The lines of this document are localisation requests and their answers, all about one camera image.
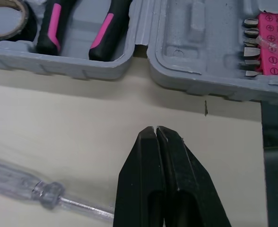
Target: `black object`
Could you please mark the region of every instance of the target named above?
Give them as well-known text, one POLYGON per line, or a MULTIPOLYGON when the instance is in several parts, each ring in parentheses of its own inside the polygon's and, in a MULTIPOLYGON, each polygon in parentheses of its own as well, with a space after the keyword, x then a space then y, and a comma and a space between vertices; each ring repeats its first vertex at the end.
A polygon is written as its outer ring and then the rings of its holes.
POLYGON ((264 149, 269 227, 278 227, 278 147, 264 149))
POLYGON ((22 0, 0 0, 0 7, 9 7, 21 11, 21 23, 9 33, 0 34, 0 41, 33 41, 37 34, 35 15, 30 6, 22 0))
POLYGON ((212 180, 179 134, 140 132, 120 174, 113 227, 230 227, 212 180))
POLYGON ((77 0, 48 0, 36 51, 41 54, 58 55, 66 32, 70 13, 77 0))
POLYGON ((129 24, 132 0, 112 0, 108 14, 91 45, 90 60, 110 61, 129 24))

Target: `tool case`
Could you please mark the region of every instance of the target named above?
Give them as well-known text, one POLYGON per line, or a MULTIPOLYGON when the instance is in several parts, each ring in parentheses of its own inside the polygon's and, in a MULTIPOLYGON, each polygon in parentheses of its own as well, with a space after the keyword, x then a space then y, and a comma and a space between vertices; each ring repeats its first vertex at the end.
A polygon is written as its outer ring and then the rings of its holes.
MULTIPOLYGON (((89 48, 110 3, 77 1, 60 56, 35 53, 38 37, 34 42, 1 41, 0 69, 113 80, 129 67, 135 46, 144 45, 150 75, 163 87, 278 105, 278 76, 247 78, 238 68, 245 39, 243 20, 261 12, 278 13, 278 0, 133 0, 128 32, 112 60, 90 61, 89 48)), ((43 14, 36 17, 39 26, 43 14)))

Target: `transparent screwdriver handle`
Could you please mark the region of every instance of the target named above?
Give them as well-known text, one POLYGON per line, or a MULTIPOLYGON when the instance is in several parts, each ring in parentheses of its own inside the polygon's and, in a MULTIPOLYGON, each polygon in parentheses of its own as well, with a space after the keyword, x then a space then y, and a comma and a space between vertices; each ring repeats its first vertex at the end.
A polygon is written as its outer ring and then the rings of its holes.
POLYGON ((38 201, 52 210, 60 206, 98 219, 113 221, 114 210, 101 208, 79 198, 65 195, 65 189, 58 182, 45 183, 38 177, 0 164, 0 194, 17 200, 38 201))
POLYGON ((31 200, 41 180, 31 174, 0 164, 0 193, 17 200, 31 200))

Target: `screwdriver bit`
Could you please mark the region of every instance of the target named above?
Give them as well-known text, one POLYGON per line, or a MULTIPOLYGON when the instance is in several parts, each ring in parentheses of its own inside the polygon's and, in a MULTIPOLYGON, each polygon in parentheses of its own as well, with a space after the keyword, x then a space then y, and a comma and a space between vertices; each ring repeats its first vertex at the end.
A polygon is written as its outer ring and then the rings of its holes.
POLYGON ((248 38, 257 38, 259 35, 259 30, 257 28, 249 28, 244 31, 244 34, 248 38))
POLYGON ((256 39, 246 39, 244 40, 244 45, 247 47, 258 47, 256 39))
POLYGON ((245 60, 246 65, 252 65, 252 66, 260 66, 261 61, 259 60, 245 60))
POLYGON ((255 47, 244 47, 244 57, 253 58, 260 55, 260 49, 255 47))
POLYGON ((259 23, 258 19, 249 18, 243 22, 243 26, 246 28, 257 27, 259 23))
POLYGON ((246 77, 256 77, 258 75, 261 75, 261 73, 256 71, 246 71, 245 73, 246 77))

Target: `voltage tester screwdriver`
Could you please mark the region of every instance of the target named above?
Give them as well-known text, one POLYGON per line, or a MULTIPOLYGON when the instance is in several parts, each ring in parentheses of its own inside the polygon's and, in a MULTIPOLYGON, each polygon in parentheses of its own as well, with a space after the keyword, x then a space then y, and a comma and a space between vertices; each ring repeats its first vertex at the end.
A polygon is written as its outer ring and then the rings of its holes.
POLYGON ((59 206, 107 221, 113 221, 114 218, 114 209, 112 208, 100 208, 67 195, 60 183, 45 183, 32 174, 3 164, 0 164, 0 194, 16 200, 38 201, 48 210, 59 206))
POLYGON ((119 41, 129 24, 132 0, 112 0, 107 16, 93 41, 90 60, 110 61, 119 41))

